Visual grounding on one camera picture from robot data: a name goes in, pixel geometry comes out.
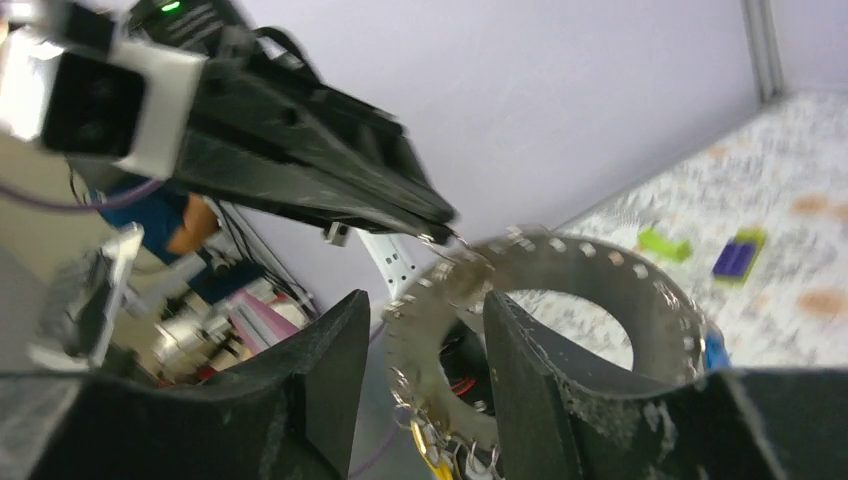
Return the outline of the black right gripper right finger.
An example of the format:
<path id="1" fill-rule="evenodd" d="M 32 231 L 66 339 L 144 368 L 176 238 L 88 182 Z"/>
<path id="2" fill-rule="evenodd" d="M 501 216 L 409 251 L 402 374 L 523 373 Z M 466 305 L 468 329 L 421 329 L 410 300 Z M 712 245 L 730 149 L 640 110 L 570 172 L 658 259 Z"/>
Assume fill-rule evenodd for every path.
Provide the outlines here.
<path id="1" fill-rule="evenodd" d="M 585 388 L 502 293 L 484 303 L 501 461 L 510 479 L 843 479 L 843 369 L 721 369 L 642 395 Z"/>

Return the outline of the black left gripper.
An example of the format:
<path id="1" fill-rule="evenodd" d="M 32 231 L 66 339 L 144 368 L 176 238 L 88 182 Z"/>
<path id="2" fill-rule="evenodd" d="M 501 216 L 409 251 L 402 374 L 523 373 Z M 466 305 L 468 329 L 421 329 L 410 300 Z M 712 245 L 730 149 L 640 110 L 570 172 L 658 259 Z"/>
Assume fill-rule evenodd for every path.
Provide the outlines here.
<path id="1" fill-rule="evenodd" d="M 198 90 L 198 145 L 180 152 L 181 185 L 314 226 L 339 222 L 440 245 L 454 236 L 456 211 L 430 184 L 404 128 L 299 74 L 305 55 L 285 31 L 252 28 L 232 1 L 138 1 L 118 20 L 110 58 L 138 67 L 152 97 L 127 160 L 67 156 L 88 187 L 171 176 Z M 261 60 L 206 61 L 231 33 L 255 42 L 250 55 L 297 73 Z"/>

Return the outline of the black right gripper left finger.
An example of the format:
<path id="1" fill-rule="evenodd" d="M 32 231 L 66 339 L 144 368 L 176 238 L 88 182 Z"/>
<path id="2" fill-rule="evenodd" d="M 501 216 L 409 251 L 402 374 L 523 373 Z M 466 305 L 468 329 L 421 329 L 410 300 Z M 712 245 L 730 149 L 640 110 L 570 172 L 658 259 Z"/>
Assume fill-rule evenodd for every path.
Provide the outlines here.
<path id="1" fill-rule="evenodd" d="M 1 377 L 5 479 L 343 479 L 369 347 L 355 290 L 201 385 L 99 373 Z"/>

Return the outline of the silver key bunch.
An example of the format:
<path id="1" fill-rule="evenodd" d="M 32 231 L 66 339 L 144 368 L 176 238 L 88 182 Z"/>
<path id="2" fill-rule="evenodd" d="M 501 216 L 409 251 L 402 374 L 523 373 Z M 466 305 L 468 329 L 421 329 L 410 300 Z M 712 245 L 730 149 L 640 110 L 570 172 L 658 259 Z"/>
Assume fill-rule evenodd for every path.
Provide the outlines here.
<path id="1" fill-rule="evenodd" d="M 458 436 L 442 433 L 419 409 L 414 408 L 406 401 L 397 400 L 393 420 L 401 430 L 408 432 L 413 441 L 409 431 L 409 421 L 412 417 L 429 422 L 441 437 L 443 450 L 441 463 L 437 467 L 431 467 L 419 455 L 434 479 L 504 479 L 504 476 L 497 470 L 499 461 L 497 449 L 491 452 L 491 459 L 488 462 L 480 460 L 477 456 L 475 444 L 468 444 Z"/>

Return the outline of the yellow key tag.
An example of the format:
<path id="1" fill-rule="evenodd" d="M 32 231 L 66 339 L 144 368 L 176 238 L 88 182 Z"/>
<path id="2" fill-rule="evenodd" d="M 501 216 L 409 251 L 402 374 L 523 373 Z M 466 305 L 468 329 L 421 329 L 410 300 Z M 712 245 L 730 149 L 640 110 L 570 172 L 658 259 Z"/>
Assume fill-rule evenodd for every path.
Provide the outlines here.
<path id="1" fill-rule="evenodd" d="M 431 467 L 441 463 L 442 440 L 435 428 L 427 421 L 412 417 L 409 421 L 409 431 L 419 455 Z"/>

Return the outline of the blue key tag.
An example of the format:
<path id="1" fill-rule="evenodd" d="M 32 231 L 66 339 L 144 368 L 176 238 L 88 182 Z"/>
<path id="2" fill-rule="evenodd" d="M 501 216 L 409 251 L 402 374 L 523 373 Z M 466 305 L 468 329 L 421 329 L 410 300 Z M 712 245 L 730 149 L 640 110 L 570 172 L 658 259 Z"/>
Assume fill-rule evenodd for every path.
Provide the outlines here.
<path id="1" fill-rule="evenodd" d="M 705 367 L 708 371 L 731 367 L 730 357 L 724 344 L 724 338 L 719 331 L 708 331 L 704 337 L 704 342 Z"/>

